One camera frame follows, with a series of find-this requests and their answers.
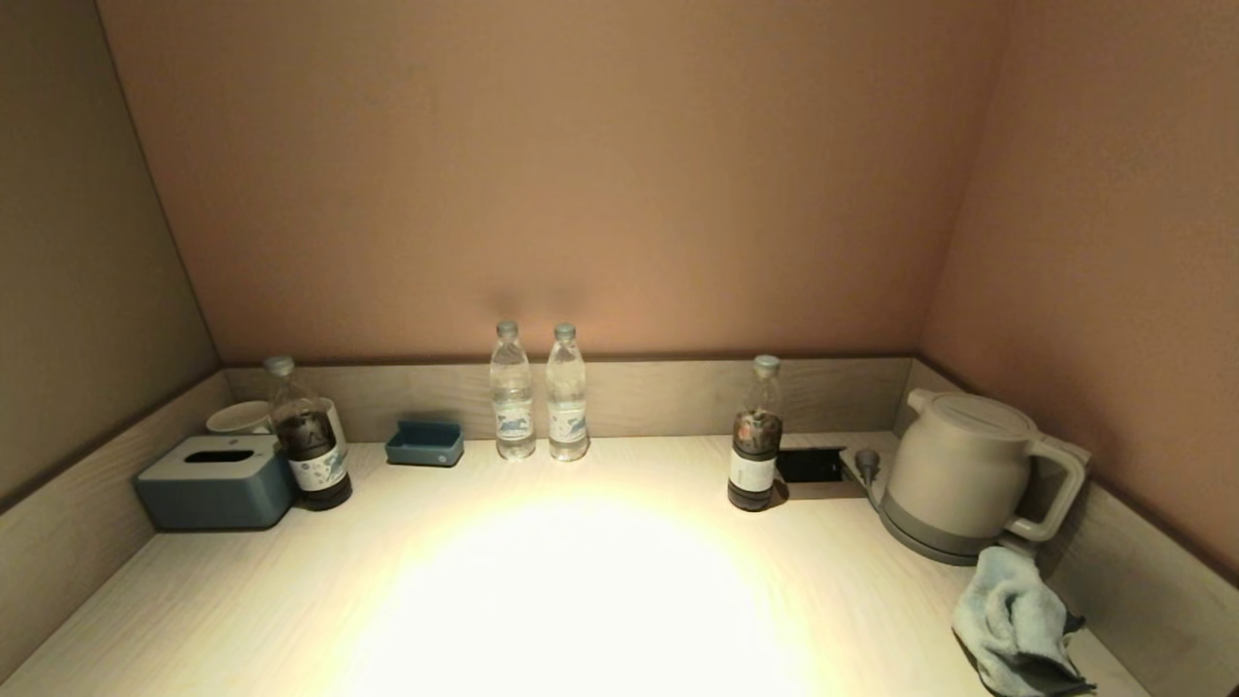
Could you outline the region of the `light blue microfiber cloth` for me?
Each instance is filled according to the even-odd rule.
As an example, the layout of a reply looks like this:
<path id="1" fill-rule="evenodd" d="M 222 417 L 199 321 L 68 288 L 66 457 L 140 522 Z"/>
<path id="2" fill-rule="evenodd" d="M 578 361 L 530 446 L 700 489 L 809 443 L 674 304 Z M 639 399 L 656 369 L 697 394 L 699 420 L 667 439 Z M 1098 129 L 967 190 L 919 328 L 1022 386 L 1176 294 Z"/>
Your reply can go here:
<path id="1" fill-rule="evenodd" d="M 978 556 L 952 613 L 952 631 L 994 697 L 1079 697 L 1097 692 L 1070 659 L 1085 619 L 1042 579 L 1035 560 L 1001 546 Z"/>

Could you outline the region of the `clear water bottle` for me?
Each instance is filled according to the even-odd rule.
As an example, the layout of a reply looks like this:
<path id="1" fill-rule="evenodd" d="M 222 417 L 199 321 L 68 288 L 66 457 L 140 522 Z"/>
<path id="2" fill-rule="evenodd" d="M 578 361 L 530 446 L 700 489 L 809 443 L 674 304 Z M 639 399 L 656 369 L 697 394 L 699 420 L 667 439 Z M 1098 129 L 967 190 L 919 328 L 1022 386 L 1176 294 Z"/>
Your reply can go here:
<path id="1" fill-rule="evenodd" d="M 555 342 L 546 361 L 549 446 L 558 462 L 576 462 L 589 453 L 586 418 L 586 361 L 572 323 L 555 326 Z"/>
<path id="2" fill-rule="evenodd" d="M 532 423 L 532 368 L 514 319 L 497 323 L 496 334 L 489 361 L 496 447 L 501 458 L 518 462 L 529 458 L 536 447 Z"/>

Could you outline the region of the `dark drink bottle white label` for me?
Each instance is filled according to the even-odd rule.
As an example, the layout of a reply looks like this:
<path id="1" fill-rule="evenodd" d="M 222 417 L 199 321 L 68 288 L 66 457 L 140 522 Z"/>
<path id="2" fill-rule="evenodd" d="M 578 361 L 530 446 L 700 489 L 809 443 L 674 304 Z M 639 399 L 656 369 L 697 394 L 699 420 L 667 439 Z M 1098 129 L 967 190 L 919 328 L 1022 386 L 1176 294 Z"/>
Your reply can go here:
<path id="1" fill-rule="evenodd" d="M 781 360 L 774 354 L 755 357 L 752 378 L 732 422 L 727 499 L 746 513 L 769 508 L 774 490 L 784 431 L 779 371 Z"/>

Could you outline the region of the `small blue plastic tray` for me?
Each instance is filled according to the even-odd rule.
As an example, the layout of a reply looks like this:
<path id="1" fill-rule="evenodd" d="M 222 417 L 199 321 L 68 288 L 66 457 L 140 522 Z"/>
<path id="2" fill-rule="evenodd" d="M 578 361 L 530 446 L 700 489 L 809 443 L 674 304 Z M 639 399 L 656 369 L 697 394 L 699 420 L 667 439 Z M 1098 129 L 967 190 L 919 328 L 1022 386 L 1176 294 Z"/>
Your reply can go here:
<path id="1" fill-rule="evenodd" d="M 387 461 L 394 465 L 451 468 L 463 454 L 462 427 L 455 422 L 401 420 L 384 449 Z"/>

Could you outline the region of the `black recessed table socket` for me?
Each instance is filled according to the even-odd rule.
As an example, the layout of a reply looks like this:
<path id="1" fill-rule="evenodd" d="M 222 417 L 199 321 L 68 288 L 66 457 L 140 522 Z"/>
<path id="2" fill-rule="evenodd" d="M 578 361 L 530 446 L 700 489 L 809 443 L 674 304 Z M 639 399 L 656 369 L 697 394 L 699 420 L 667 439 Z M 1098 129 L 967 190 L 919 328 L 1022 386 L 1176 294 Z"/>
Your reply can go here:
<path id="1" fill-rule="evenodd" d="M 787 447 L 779 451 L 776 467 L 787 484 L 844 482 L 846 469 L 841 447 Z"/>

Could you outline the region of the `white ceramic cup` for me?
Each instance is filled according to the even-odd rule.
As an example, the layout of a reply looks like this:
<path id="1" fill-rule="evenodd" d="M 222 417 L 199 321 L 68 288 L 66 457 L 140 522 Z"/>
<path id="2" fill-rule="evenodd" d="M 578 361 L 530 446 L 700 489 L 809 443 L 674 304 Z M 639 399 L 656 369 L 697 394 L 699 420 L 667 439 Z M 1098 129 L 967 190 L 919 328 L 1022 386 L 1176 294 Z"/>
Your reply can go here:
<path id="1" fill-rule="evenodd" d="M 212 413 L 204 428 L 212 435 L 271 435 L 270 405 L 265 401 L 245 401 Z"/>
<path id="2" fill-rule="evenodd" d="M 335 435 L 339 454 L 342 456 L 342 458 L 346 458 L 346 456 L 348 454 L 349 444 L 344 435 L 344 423 L 341 422 L 338 410 L 335 402 L 331 400 L 331 397 L 318 397 L 318 400 L 322 402 L 326 413 L 330 418 L 331 430 Z"/>

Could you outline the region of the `dark drink bottle patterned label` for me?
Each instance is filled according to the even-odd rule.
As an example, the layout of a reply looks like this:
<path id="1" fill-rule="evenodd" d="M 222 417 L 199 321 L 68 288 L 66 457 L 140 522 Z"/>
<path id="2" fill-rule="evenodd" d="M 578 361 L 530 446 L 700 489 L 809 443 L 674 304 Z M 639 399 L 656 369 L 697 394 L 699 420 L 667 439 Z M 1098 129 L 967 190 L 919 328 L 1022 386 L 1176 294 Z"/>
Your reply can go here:
<path id="1" fill-rule="evenodd" d="M 292 357 L 266 357 L 261 366 L 271 378 L 269 418 L 304 506 L 313 511 L 341 506 L 352 496 L 352 480 L 330 406 L 296 374 Z"/>

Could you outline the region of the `beige electric kettle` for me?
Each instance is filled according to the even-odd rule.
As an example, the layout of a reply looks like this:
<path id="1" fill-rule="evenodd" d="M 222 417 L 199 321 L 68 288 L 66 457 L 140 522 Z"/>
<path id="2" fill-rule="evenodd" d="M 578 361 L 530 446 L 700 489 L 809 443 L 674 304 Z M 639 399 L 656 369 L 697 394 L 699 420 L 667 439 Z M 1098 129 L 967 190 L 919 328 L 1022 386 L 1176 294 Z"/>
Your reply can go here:
<path id="1" fill-rule="evenodd" d="M 974 487 L 1014 499 L 1004 508 L 1014 508 L 1018 516 L 1035 461 L 1048 459 L 1066 472 L 1066 482 L 1038 522 L 1018 516 L 1009 527 L 1037 539 L 1054 537 L 1087 480 L 1088 449 L 1042 433 L 1022 411 L 978 394 L 914 387 L 907 405 L 916 418 L 895 451 L 885 489 L 893 482 L 922 489 Z"/>

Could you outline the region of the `grey kettle base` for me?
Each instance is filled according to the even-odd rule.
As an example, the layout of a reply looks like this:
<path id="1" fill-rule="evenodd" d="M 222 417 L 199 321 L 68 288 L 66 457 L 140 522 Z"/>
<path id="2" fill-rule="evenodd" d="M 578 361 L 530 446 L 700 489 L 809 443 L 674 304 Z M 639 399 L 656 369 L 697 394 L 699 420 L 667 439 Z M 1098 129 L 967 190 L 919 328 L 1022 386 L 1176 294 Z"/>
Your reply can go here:
<path id="1" fill-rule="evenodd" d="M 1018 522 L 1009 496 L 963 487 L 886 487 L 878 513 L 897 541 L 927 560 L 957 566 L 978 565 L 983 552 L 1004 547 L 1035 560 L 1049 537 L 1014 532 Z"/>

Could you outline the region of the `grey-blue tissue box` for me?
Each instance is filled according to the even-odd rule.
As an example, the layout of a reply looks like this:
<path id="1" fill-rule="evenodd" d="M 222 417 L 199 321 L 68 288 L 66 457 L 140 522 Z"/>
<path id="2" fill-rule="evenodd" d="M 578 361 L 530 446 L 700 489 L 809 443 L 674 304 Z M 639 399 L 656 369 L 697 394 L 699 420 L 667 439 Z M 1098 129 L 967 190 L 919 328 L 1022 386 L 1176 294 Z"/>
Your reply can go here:
<path id="1" fill-rule="evenodd" d="M 195 436 L 133 477 L 156 530 L 266 530 L 299 498 L 273 435 Z"/>

